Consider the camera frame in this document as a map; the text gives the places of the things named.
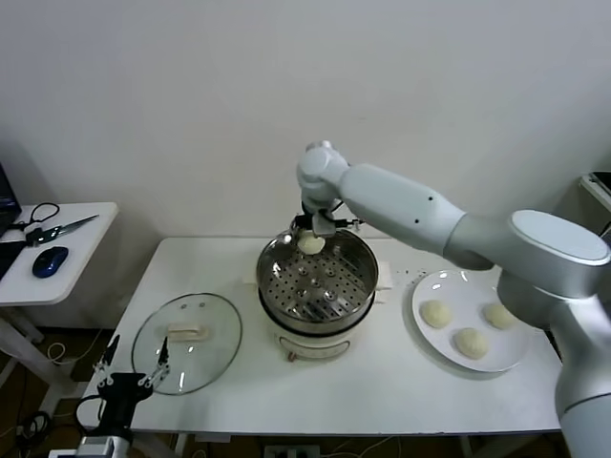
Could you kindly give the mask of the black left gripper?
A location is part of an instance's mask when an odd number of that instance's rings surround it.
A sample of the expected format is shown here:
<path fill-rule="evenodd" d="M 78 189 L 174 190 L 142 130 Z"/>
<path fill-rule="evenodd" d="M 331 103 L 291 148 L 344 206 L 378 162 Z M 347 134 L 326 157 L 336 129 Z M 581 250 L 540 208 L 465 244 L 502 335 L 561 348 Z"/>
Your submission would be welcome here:
<path fill-rule="evenodd" d="M 98 395 L 105 404 L 98 432 L 130 432 L 137 404 L 151 397 L 152 385 L 160 385 L 170 372 L 168 338 L 165 337 L 151 374 L 111 374 L 118 343 L 119 336 L 115 335 L 94 366 L 94 373 L 98 376 Z"/>

